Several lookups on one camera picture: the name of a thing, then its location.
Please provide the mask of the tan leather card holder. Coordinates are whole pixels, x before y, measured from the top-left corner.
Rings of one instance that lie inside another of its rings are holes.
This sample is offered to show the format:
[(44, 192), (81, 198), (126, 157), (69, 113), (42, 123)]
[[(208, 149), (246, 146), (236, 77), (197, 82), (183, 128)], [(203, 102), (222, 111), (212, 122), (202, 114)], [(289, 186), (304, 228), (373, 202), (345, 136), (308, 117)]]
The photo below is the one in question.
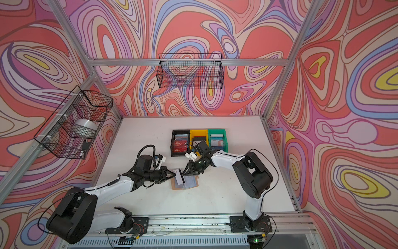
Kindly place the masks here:
[(175, 177), (172, 179), (172, 190), (187, 190), (199, 186), (197, 176), (184, 176), (185, 183), (183, 185), (176, 185)]

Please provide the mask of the white card with black stripe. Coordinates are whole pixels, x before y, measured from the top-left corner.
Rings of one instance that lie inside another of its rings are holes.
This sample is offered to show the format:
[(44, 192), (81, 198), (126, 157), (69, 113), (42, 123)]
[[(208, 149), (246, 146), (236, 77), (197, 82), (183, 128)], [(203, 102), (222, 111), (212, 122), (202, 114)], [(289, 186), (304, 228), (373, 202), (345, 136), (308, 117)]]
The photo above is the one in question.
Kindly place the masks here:
[(183, 185), (185, 183), (185, 179), (181, 169), (175, 169), (173, 172), (175, 173), (176, 185)]

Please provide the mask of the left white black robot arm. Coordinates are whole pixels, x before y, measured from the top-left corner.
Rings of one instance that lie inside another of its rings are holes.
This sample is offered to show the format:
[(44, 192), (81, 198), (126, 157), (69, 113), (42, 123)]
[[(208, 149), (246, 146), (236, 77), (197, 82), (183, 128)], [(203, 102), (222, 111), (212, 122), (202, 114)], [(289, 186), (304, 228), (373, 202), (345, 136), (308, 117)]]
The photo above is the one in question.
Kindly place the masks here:
[(146, 182), (156, 185), (174, 178), (176, 174), (166, 166), (152, 167), (161, 161), (158, 156), (139, 156), (131, 169), (111, 182), (85, 189), (71, 188), (47, 220), (46, 232), (69, 244), (75, 244), (95, 231), (109, 229), (121, 234), (131, 233), (136, 226), (131, 211), (121, 206), (108, 211), (98, 211), (97, 208), (139, 189)]

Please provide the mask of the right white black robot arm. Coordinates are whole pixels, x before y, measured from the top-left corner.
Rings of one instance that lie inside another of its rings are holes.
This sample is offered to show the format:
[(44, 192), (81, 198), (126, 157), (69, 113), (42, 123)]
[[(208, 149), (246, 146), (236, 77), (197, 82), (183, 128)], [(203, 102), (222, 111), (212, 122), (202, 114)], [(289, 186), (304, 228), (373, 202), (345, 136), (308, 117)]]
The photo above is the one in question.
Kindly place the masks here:
[(249, 151), (243, 155), (229, 154), (222, 150), (213, 150), (206, 142), (200, 142), (186, 152), (186, 157), (189, 162), (182, 172), (183, 176), (203, 174), (208, 167), (235, 172), (247, 199), (242, 215), (230, 216), (230, 221), (226, 223), (232, 233), (267, 234), (273, 231), (271, 217), (262, 211), (262, 205), (274, 178), (256, 153)]

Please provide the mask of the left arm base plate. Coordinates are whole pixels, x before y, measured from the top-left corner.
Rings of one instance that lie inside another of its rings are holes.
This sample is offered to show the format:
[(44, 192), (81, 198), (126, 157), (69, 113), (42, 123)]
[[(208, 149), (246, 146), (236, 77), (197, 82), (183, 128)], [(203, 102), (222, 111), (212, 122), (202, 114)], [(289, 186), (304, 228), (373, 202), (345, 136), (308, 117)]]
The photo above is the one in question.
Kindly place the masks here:
[(106, 234), (131, 234), (134, 236), (142, 236), (148, 230), (148, 217), (133, 217), (123, 221), (122, 225), (117, 228), (107, 228)]

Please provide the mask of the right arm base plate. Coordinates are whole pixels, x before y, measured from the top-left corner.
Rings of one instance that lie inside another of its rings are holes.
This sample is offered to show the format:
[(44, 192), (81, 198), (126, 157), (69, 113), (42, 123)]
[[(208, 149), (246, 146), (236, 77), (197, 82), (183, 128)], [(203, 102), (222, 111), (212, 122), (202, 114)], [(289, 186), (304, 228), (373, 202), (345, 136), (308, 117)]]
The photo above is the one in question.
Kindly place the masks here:
[(257, 220), (251, 220), (246, 214), (230, 216), (227, 223), (233, 233), (260, 232), (268, 234), (273, 231), (270, 217), (261, 215)]

